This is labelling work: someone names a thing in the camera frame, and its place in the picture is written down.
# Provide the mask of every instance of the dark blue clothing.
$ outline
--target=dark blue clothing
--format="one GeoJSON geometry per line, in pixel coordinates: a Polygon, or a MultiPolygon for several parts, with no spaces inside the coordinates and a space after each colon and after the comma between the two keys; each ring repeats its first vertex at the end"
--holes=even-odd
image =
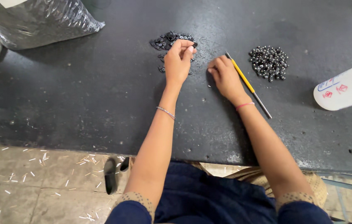
{"type": "MultiPolygon", "coordinates": [[[[144,206],[124,201],[111,212],[106,223],[151,223],[144,206]]],[[[261,186],[208,176],[186,163],[171,162],[154,223],[175,224],[269,224],[330,223],[328,214],[308,202],[291,202],[277,215],[275,200],[261,186]]]]}

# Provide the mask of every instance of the hand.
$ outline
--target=hand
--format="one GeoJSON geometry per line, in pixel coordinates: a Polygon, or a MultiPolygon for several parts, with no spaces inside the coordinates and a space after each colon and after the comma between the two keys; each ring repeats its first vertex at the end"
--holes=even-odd
{"type": "Polygon", "coordinates": [[[252,102],[243,89],[237,70],[225,55],[213,59],[208,64],[208,72],[213,75],[220,93],[234,106],[252,102]]]}
{"type": "Polygon", "coordinates": [[[181,88],[190,70],[190,59],[197,52],[194,42],[178,39],[165,55],[166,85],[181,88]]]}

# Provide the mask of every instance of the red printed symbol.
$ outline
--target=red printed symbol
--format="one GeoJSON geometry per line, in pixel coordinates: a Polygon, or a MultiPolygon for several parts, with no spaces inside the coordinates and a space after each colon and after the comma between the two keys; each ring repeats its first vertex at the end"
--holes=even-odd
{"type": "Polygon", "coordinates": [[[342,91],[342,92],[346,92],[346,90],[347,90],[347,86],[345,86],[345,85],[341,85],[339,88],[338,88],[338,87],[336,87],[336,90],[337,90],[337,92],[338,92],[339,94],[341,94],[341,93],[340,93],[340,91],[342,91]]]}
{"type": "Polygon", "coordinates": [[[329,98],[331,98],[332,93],[331,93],[331,92],[329,92],[329,91],[326,91],[326,93],[325,93],[325,94],[323,94],[322,96],[323,96],[324,98],[325,98],[325,97],[329,97],[329,98]]]}

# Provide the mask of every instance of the bag of black parts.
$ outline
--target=bag of black parts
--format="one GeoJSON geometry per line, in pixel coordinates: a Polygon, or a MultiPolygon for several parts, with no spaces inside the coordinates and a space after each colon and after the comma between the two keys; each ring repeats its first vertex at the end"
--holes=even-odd
{"type": "Polygon", "coordinates": [[[82,37],[104,25],[80,0],[0,0],[1,43],[12,50],[82,37]]]}

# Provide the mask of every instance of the slipper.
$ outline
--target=slipper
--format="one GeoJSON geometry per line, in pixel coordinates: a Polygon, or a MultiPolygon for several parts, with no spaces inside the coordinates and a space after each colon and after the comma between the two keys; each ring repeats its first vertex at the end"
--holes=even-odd
{"type": "Polygon", "coordinates": [[[126,159],[122,162],[121,167],[119,171],[125,172],[129,168],[129,157],[126,157],[126,159]]]}
{"type": "Polygon", "coordinates": [[[111,195],[118,189],[117,180],[115,178],[116,164],[115,160],[109,158],[104,165],[104,180],[107,194],[111,195]]]}

